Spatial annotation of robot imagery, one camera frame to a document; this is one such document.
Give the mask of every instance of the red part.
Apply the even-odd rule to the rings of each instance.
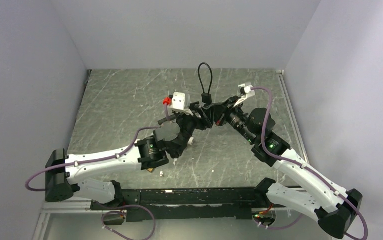
[[[171,103],[173,102],[173,100],[167,96],[164,100],[163,100],[163,105],[165,104],[168,104],[168,105],[171,105]]]

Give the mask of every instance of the white cable clip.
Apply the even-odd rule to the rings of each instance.
[[[244,87],[244,92],[246,93],[246,94],[250,94],[251,92],[252,92],[252,88],[253,88],[254,86],[252,86],[252,85],[249,85],[249,86],[245,86]]]

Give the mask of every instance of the scratched metal surface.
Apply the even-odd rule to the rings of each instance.
[[[209,71],[202,69],[202,79],[209,85]],[[223,102],[236,95],[237,86],[251,82],[253,86],[272,89],[274,103],[271,116],[274,131],[299,152],[286,100],[273,69],[214,69],[212,97]],[[93,70],[78,112],[69,154],[91,154],[127,146],[138,128],[157,126],[164,118],[162,100],[168,93],[190,94],[200,101],[202,89],[195,69],[122,69]],[[268,95],[257,92],[245,101],[243,110],[266,107]],[[140,138],[152,134],[143,131]],[[289,177],[258,161],[252,146],[229,125],[194,132],[195,143],[178,159],[155,170],[113,172],[97,176],[101,181],[116,180],[124,189],[227,188],[254,187],[262,179],[271,178],[287,187],[297,184]]]

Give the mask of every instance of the gray wall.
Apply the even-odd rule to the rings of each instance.
[[[362,192],[369,239],[383,239],[383,1],[323,0],[285,80],[309,161]]]
[[[24,182],[67,147],[85,78],[49,0],[0,0],[0,240],[31,239],[44,194]]]
[[[52,0],[89,69],[284,69],[321,0]]]

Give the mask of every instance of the orange wire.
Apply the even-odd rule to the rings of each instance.
[[[265,215],[265,214],[267,214],[273,207],[274,207],[274,203],[271,203],[271,205],[268,207],[267,210],[265,210],[265,211],[261,211],[259,214]]]

